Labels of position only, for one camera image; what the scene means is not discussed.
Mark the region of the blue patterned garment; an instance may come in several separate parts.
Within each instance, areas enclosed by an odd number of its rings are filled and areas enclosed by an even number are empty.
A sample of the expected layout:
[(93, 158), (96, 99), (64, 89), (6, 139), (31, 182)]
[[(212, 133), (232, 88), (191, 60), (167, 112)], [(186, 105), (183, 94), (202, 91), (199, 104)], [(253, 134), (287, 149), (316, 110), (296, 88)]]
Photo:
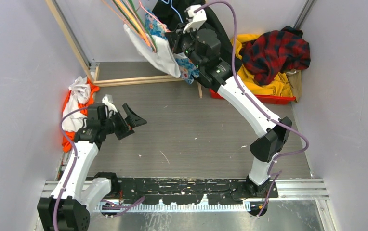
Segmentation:
[(164, 31), (160, 23), (155, 21), (147, 13), (145, 13), (145, 26), (149, 30), (153, 38), (156, 40), (156, 42), (163, 40), (163, 42), (167, 45), (167, 49), (169, 49), (170, 57), (174, 57), (174, 60), (177, 64), (177, 68), (180, 71), (180, 78), (182, 78), (186, 83), (192, 84), (194, 82), (194, 79), (199, 77), (199, 71), (196, 70), (196, 67), (194, 66), (194, 64), (183, 53), (173, 54), (171, 52), (169, 43), (167, 41), (167, 37), (165, 36), (166, 32)]

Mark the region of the white garment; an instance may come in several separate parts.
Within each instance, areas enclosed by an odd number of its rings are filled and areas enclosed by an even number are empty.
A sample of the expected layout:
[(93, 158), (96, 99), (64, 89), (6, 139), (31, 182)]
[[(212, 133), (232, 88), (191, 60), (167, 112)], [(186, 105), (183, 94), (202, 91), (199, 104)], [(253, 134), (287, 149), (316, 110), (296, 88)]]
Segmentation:
[(171, 75), (174, 78), (180, 77), (181, 72), (178, 63), (176, 62), (166, 39), (151, 35), (151, 38), (154, 40), (157, 47), (157, 51), (153, 51), (152, 48), (147, 46), (145, 42), (127, 25), (123, 25), (123, 28), (138, 53), (142, 55), (154, 68)]

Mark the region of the blue hanger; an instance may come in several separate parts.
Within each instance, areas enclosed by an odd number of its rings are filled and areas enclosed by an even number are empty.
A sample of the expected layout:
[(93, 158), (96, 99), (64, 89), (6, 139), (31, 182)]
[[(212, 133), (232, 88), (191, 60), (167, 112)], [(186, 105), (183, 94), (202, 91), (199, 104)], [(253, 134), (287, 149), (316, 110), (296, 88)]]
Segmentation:
[(179, 0), (159, 0), (155, 5), (153, 11), (157, 13), (157, 16), (161, 16), (161, 19), (167, 21), (183, 22), (182, 14), (179, 11)]

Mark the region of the black pleated skirt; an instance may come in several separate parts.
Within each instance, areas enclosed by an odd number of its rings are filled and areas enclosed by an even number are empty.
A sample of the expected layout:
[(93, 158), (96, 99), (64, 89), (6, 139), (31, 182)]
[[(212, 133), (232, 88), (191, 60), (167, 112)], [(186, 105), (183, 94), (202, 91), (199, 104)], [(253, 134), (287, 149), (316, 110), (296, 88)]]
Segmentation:
[[(179, 0), (179, 11), (182, 14), (182, 18), (185, 18), (185, 9), (191, 5), (204, 5), (204, 0)], [(226, 61), (227, 63), (231, 64), (232, 61), (232, 49), (233, 45), (229, 39), (229, 36), (227, 35), (223, 25), (219, 21), (217, 15), (215, 12), (207, 7), (204, 9), (206, 12), (207, 20), (203, 24), (202, 28), (211, 29), (215, 31), (217, 34), (217, 37), (219, 41), (221, 42), (221, 49), (220, 49), (220, 57)], [(161, 19), (161, 16), (157, 16), (162, 23), (164, 23), (169, 30), (175, 30), (177, 28), (177, 25), (179, 24), (177, 21), (167, 21), (166, 19)]]

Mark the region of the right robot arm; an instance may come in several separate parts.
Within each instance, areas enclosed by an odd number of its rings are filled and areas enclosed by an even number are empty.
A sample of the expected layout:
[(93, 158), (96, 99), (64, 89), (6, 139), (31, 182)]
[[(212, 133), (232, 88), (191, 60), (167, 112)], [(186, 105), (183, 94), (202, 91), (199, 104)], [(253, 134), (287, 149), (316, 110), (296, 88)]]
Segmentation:
[(231, 65), (221, 58), (221, 42), (213, 30), (185, 33), (177, 29), (165, 36), (172, 52), (183, 53), (199, 70), (197, 82), (233, 105), (258, 136), (250, 145), (253, 162), (245, 189), (250, 196), (260, 197), (270, 180), (270, 165), (289, 137), (284, 126), (291, 126), (291, 120), (272, 113), (243, 85)]

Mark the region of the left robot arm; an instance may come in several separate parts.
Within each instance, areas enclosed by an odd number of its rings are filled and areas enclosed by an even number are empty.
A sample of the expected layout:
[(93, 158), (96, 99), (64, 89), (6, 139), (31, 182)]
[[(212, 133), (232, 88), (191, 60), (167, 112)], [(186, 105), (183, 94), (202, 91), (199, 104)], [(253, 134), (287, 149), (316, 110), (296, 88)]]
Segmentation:
[(147, 124), (128, 104), (123, 104), (126, 117), (112, 103), (94, 103), (85, 107), (87, 117), (73, 139), (67, 164), (55, 189), (40, 198), (37, 211), (45, 231), (86, 231), (91, 214), (105, 198), (116, 198), (121, 186), (116, 173), (99, 172), (87, 189), (83, 189), (88, 170), (98, 155), (107, 135), (121, 140), (134, 133), (134, 128)]

